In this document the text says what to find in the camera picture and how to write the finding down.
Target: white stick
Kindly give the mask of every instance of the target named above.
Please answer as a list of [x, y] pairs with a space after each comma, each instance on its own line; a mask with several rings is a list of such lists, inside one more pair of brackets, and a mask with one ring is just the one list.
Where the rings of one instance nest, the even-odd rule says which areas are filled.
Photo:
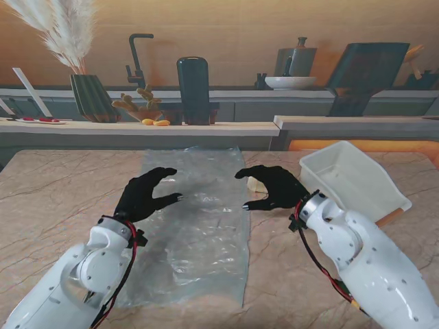
[[16, 114], [14, 113], [14, 111], [12, 111], [12, 110], [9, 108], [9, 106], [6, 105], [6, 103], [4, 102], [4, 100], [2, 100], [1, 98], [0, 98], [0, 107], [2, 107], [2, 108], [6, 111], [6, 113], [8, 113], [8, 114], [10, 114], [10, 115], [13, 115], [13, 116], [16, 116]]
[[16, 74], [17, 77], [21, 80], [21, 82], [25, 85], [27, 91], [32, 96], [34, 101], [38, 104], [38, 107], [43, 111], [43, 114], [46, 117], [53, 117], [50, 113], [49, 109], [47, 108], [46, 104], [41, 100], [40, 96], [36, 93], [34, 87], [30, 84], [29, 80], [26, 78], [25, 74], [19, 67], [13, 67], [12, 68]]

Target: white robotic arm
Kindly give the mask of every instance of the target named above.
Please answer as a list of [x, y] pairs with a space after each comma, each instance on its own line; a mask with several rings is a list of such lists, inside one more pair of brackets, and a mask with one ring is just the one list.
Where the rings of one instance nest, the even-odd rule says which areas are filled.
[[129, 262], [121, 254], [131, 237], [123, 223], [101, 218], [88, 243], [62, 255], [14, 309], [3, 329], [90, 328], [121, 282]]
[[300, 218], [318, 235], [356, 302], [385, 329], [439, 328], [439, 308], [410, 259], [372, 221], [323, 194]]

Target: robotic arm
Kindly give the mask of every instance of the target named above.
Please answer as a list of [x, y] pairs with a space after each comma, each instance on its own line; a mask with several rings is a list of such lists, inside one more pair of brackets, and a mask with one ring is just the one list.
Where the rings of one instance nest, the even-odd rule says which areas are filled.
[[[155, 168], [130, 180], [114, 216], [103, 216], [92, 227], [86, 245], [75, 245], [61, 256], [14, 309], [3, 329], [97, 328], [128, 277], [137, 245], [147, 243], [132, 223], [182, 199], [180, 193], [152, 199], [154, 187], [176, 172]], [[133, 249], [131, 260], [122, 256], [125, 248]]]
[[420, 272], [372, 221], [340, 209], [322, 193], [310, 195], [281, 167], [242, 169], [235, 177], [248, 176], [264, 183], [268, 196], [247, 202], [243, 208], [297, 206], [298, 216], [290, 228], [301, 230], [300, 225], [306, 225], [316, 232], [320, 248], [334, 262], [349, 290], [348, 299], [379, 325], [385, 329], [439, 328], [439, 308]]

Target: white bin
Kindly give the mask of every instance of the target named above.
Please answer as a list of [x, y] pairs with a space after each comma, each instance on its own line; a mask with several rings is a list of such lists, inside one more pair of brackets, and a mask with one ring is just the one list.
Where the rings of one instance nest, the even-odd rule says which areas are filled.
[[356, 210], [376, 222], [412, 206], [387, 171], [347, 141], [300, 159], [300, 181], [309, 192], [320, 189], [344, 210]]

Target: gray kettle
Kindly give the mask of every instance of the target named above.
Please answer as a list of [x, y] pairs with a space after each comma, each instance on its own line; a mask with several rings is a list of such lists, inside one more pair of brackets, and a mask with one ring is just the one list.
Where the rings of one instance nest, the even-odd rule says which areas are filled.
[[[297, 47], [279, 49], [274, 70], [275, 77], [282, 76], [287, 70], [289, 71], [289, 76], [292, 77], [309, 77], [317, 48], [306, 48], [306, 40], [307, 37], [300, 36]], [[288, 62], [288, 57], [292, 58], [291, 66], [286, 68], [285, 65]]]

